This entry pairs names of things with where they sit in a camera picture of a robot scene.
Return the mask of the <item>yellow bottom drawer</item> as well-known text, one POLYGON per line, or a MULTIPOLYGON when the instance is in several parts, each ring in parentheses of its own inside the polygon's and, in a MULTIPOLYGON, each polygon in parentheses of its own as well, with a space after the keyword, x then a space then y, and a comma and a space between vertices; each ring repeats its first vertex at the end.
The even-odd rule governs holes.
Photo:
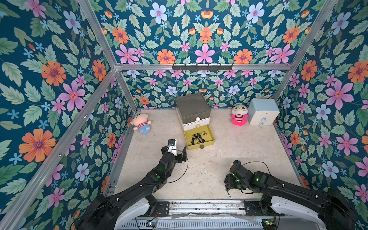
POLYGON ((185 135, 186 146, 187 146, 188 150, 204 149, 205 147, 213 145, 215 143, 215 138, 213 136, 213 133, 212 133, 209 125, 185 131, 184 135, 185 135), (200 132, 205 132, 206 133, 206 136, 204 136, 202 134, 202 137, 205 139, 206 142, 205 143, 199 143, 199 144, 196 144, 196 145, 191 145, 190 141, 192 139, 193 134, 200 133, 200 132))

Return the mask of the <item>black earphones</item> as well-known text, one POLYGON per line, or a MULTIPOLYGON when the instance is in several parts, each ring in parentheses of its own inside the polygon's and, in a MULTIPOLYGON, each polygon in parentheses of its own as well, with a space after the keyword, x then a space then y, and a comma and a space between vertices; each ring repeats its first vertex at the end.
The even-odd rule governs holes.
POLYGON ((192 139, 190 141, 191 145, 196 145, 202 143, 202 138, 198 134, 193 134, 192 139))
POLYGON ((230 195, 230 193, 229 193, 229 190, 230 190, 230 189, 227 189, 227 188, 226 188, 226 192, 227 192, 227 194, 228 194, 229 198, 230 198, 231 200, 233 200, 232 196, 231 196, 231 195, 230 195))
POLYGON ((196 133, 195 135, 195 139, 199 142, 199 143, 205 143, 205 139, 202 137, 202 134, 204 136, 206 136, 206 133, 205 132, 200 132, 200 133, 196 133))

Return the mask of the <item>white drawer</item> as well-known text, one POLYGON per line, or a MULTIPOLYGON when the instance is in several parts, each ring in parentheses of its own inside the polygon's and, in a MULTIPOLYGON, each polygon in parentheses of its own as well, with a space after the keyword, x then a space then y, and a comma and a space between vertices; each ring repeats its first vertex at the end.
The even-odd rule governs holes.
POLYGON ((195 129, 195 128, 200 128, 202 126, 206 126, 206 125, 209 125, 210 123, 210 118, 205 118, 205 119, 200 119, 200 120, 196 120, 194 122, 191 122, 191 123, 187 123, 187 124, 182 124, 182 128, 183 128, 183 131, 188 131, 188 130, 191 130, 191 129, 195 129))

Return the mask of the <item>grey top drawer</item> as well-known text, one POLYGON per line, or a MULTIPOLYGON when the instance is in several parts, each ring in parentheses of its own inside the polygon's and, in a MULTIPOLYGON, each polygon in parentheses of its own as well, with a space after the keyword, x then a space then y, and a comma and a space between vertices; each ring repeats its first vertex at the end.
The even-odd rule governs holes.
POLYGON ((178 97, 175 102, 183 124, 194 122, 197 118, 200 120, 210 117, 210 106, 201 93, 178 97))

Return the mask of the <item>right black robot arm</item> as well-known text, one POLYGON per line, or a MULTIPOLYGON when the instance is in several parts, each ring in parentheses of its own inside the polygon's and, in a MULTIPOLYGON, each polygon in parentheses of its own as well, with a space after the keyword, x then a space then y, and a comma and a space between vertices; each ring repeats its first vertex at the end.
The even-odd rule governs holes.
POLYGON ((273 175, 246 169, 235 160, 226 175, 226 190, 249 190, 261 194, 258 209, 267 215, 283 214, 302 218, 327 230, 355 229, 355 211, 337 190, 313 190, 282 181, 273 175))

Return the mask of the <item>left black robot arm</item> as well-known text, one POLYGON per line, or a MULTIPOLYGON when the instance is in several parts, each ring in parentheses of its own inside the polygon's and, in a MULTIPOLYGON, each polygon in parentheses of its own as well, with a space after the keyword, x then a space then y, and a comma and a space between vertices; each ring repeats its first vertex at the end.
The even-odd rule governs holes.
POLYGON ((187 148, 172 153, 172 146, 162 148, 159 164, 135 185, 115 195, 97 196, 80 220, 77 230, 118 230, 122 225, 142 215, 157 215, 157 199, 153 194, 167 184, 174 167, 187 161, 187 148))

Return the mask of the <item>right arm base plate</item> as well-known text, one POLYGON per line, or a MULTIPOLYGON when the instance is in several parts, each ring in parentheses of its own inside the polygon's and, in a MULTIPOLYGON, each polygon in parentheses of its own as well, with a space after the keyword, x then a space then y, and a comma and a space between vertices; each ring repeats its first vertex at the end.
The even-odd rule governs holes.
POLYGON ((262 207, 261 200, 243 200, 244 210, 247 216, 276 216, 283 217, 285 214, 274 212, 271 207, 262 207))

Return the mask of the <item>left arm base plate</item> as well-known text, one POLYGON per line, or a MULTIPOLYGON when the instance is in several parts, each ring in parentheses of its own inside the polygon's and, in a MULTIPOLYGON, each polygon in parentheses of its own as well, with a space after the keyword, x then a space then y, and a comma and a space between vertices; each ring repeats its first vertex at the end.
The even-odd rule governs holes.
POLYGON ((169 216, 169 211, 170 211, 170 202, 158 201, 158 202, 155 202, 151 206, 151 210, 149 211, 149 216, 152 218, 167 217, 169 216))

